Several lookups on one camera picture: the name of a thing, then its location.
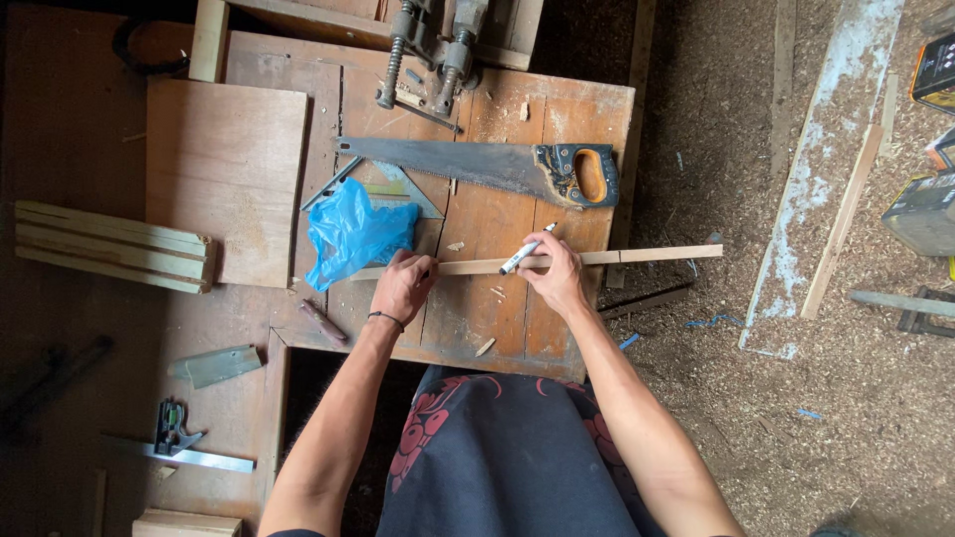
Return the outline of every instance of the wristband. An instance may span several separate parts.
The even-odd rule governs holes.
[[[401,329],[401,333],[405,332],[405,325],[401,324],[401,321],[399,321],[398,319],[395,319],[394,317],[388,315],[387,313],[382,313],[381,311],[372,311],[371,313],[368,314],[368,318],[371,319],[372,315],[378,316],[378,317],[388,317],[389,319],[397,323],[398,327]]]

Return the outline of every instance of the person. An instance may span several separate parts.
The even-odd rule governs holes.
[[[377,534],[743,536],[692,442],[589,305],[580,256],[547,231],[524,239],[533,241],[552,265],[518,275],[573,332],[590,384],[431,366]],[[341,533],[385,367],[436,280],[435,259],[394,255],[351,354],[288,454],[260,535]]]

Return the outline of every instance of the wood chip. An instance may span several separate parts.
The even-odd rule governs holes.
[[[495,341],[496,341],[495,338],[492,337],[480,349],[477,349],[477,352],[475,353],[475,358],[477,358],[478,356],[484,353],[487,353],[487,350],[491,348],[491,345],[494,345]]]
[[[778,439],[782,440],[783,443],[790,444],[796,441],[796,439],[786,434],[785,431],[773,425],[771,421],[759,416],[758,414],[756,415],[756,421],[758,421],[767,432],[773,433]]]

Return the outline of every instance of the hand saw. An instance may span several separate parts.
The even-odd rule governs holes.
[[[533,196],[569,207],[612,207],[619,197],[608,143],[517,145],[380,138],[335,139],[340,153]]]

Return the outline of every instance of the wooden workbench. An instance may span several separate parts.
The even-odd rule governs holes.
[[[2,247],[12,251],[16,199],[34,199],[124,218],[144,213],[143,140],[145,80],[128,72],[110,51],[121,18],[43,7],[12,6],[8,15],[3,132]],[[147,61],[189,51],[192,29],[153,23],[135,36],[134,50]],[[232,32],[226,83],[305,91],[309,109],[304,156],[304,196],[334,169],[330,138],[352,136],[451,140],[451,133],[400,110],[378,108],[372,98],[387,64],[382,53],[293,39]],[[519,120],[528,99],[530,119]],[[464,129],[459,140],[540,143],[610,142],[623,148],[633,90],[515,72],[485,71],[480,88],[456,104]],[[622,159],[617,155],[618,165]],[[545,223],[560,221],[560,235],[579,250],[606,245],[611,210],[568,211],[520,196],[413,175],[447,220],[422,222],[417,249],[442,260],[505,257],[520,239]],[[464,242],[453,252],[446,245]],[[315,259],[299,226],[294,275]],[[128,532],[146,506],[242,517],[255,529],[274,481],[280,454],[289,346],[322,348],[294,309],[302,298],[327,304],[329,318],[357,334],[368,311],[373,283],[342,282],[319,295],[304,282],[297,293],[281,289],[217,286],[188,295],[94,274],[2,256],[0,299],[11,369],[43,346],[74,348],[97,333],[117,340],[104,362],[35,422],[41,442],[9,456],[0,519],[24,534],[88,527],[93,468],[109,475],[107,534]],[[597,288],[600,270],[587,273]],[[502,286],[506,299],[488,290]],[[498,342],[481,358],[474,350]],[[264,368],[192,390],[165,375],[174,359],[255,344]],[[402,336],[395,357],[432,363],[581,379],[584,366],[560,319],[517,276],[447,278]],[[187,401],[189,431],[207,429],[197,448],[255,459],[256,470],[239,474],[182,465],[162,481],[160,462],[119,456],[98,444],[100,432],[149,440],[157,401],[174,394]]]

